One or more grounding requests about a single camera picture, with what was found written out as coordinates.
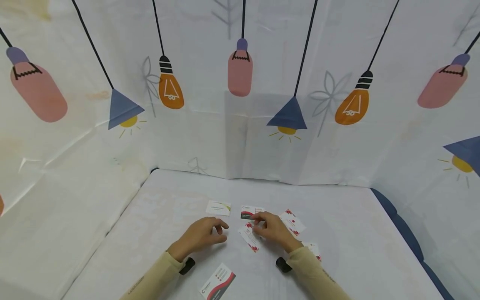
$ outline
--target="white backdrop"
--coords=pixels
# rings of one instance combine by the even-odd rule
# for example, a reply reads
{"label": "white backdrop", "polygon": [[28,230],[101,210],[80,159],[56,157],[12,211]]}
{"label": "white backdrop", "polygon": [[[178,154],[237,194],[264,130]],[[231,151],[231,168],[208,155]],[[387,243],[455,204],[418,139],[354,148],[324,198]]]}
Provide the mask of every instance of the white backdrop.
{"label": "white backdrop", "polygon": [[[50,73],[68,104],[60,120],[39,119],[12,84],[12,62],[0,57],[0,290],[59,299],[65,290],[48,283],[78,275],[158,166],[374,187],[454,298],[480,297],[479,170],[452,165],[444,148],[480,135],[480,46],[448,104],[417,104],[432,74],[480,31],[479,0],[400,0],[372,63],[368,110],[349,126],[334,115],[367,70],[396,1],[318,0],[297,92],[307,129],[281,139],[266,125],[294,94],[314,0],[246,1],[253,72],[245,97],[228,89],[242,1],[157,0],[164,52],[183,92],[176,110],[158,97],[151,0],[77,2],[113,86],[145,111],[131,127],[108,129],[111,87],[71,0],[0,1],[5,35]],[[0,52],[7,48],[0,39]],[[468,150],[463,159],[475,169],[480,149]],[[39,276],[45,268],[71,275]]]}

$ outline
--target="white business card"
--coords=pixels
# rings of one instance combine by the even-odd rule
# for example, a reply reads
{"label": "white business card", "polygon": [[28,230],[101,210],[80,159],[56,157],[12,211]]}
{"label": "white business card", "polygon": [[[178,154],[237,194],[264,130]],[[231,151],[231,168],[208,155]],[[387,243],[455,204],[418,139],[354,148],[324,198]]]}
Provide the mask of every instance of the white business card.
{"label": "white business card", "polygon": [[263,207],[256,207],[256,206],[248,206],[242,205],[240,219],[251,220],[251,217],[259,212],[264,212],[265,209]]}
{"label": "white business card", "polygon": [[245,224],[239,229],[239,233],[241,237],[247,242],[250,249],[252,249],[253,252],[257,253],[258,250],[260,249],[260,241],[262,238],[254,234],[252,229],[253,229],[253,224],[248,222],[247,224]]}
{"label": "white business card", "polygon": [[235,277],[236,275],[222,263],[200,289],[200,294],[206,300],[219,300]]}
{"label": "white business card", "polygon": [[282,220],[283,224],[287,226],[287,228],[294,236],[298,236],[302,231],[306,229],[305,225],[289,209],[287,209],[279,217]]}
{"label": "white business card", "polygon": [[231,207],[232,204],[230,203],[210,200],[208,201],[207,209],[205,210],[205,212],[213,215],[229,216]]}
{"label": "white business card", "polygon": [[318,245],[316,243],[305,243],[305,242],[302,242],[302,244],[306,247],[308,247],[308,249],[313,253],[313,255],[315,255],[315,257],[319,260],[319,261],[322,261],[322,257],[320,256],[320,250],[318,249]]}

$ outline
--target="fabric backdrop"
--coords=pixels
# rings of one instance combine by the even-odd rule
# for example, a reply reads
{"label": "fabric backdrop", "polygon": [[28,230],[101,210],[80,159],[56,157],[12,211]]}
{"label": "fabric backdrop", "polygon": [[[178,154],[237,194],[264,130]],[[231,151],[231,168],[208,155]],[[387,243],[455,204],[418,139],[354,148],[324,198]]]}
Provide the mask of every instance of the fabric backdrop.
{"label": "fabric backdrop", "polygon": [[160,167],[376,188],[479,298],[480,0],[318,0],[306,48],[314,3],[157,0],[161,47],[151,0],[77,0],[104,72],[71,0],[0,1],[0,291],[60,299]]}

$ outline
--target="white tablecloth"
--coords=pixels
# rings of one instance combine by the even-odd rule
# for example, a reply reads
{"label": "white tablecloth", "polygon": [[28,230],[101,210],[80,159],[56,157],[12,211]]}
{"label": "white tablecloth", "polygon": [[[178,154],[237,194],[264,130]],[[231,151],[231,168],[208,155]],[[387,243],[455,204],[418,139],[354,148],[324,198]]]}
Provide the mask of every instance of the white tablecloth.
{"label": "white tablecloth", "polygon": [[228,241],[192,257],[196,266],[175,283],[168,299],[203,299],[199,289],[220,263],[237,277],[223,299],[309,299],[293,272],[282,274],[285,254],[266,243],[254,253],[237,230],[242,204],[280,214],[290,209],[306,225],[299,239],[316,242],[325,270],[357,300],[442,299],[370,189],[292,186],[224,180],[156,170],[127,207],[64,300],[117,300],[195,220],[208,200],[232,204],[221,217]]}

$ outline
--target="blue fabric edge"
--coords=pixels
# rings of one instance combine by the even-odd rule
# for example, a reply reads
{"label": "blue fabric edge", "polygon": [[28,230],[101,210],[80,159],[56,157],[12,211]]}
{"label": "blue fabric edge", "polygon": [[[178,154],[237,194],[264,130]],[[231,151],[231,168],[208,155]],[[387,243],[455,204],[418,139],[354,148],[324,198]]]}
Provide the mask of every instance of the blue fabric edge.
{"label": "blue fabric edge", "polygon": [[426,264],[426,262],[423,261],[423,253],[421,251],[420,244],[418,243],[417,238],[413,234],[412,230],[410,227],[408,227],[408,224],[405,222],[402,217],[400,217],[397,213],[397,210],[395,206],[388,200],[385,196],[383,196],[382,193],[377,191],[376,189],[371,189],[375,197],[377,197],[378,201],[392,220],[393,224],[397,228],[397,230],[400,232],[404,240],[407,242],[408,246],[412,250],[413,254],[417,257],[419,260],[421,266],[425,270],[425,272],[428,274],[430,279],[432,280],[433,284],[437,287],[438,291],[440,292],[440,295],[444,298],[444,300],[454,300],[452,295],[447,291],[443,283],[440,281],[438,276],[435,274],[435,272]]}

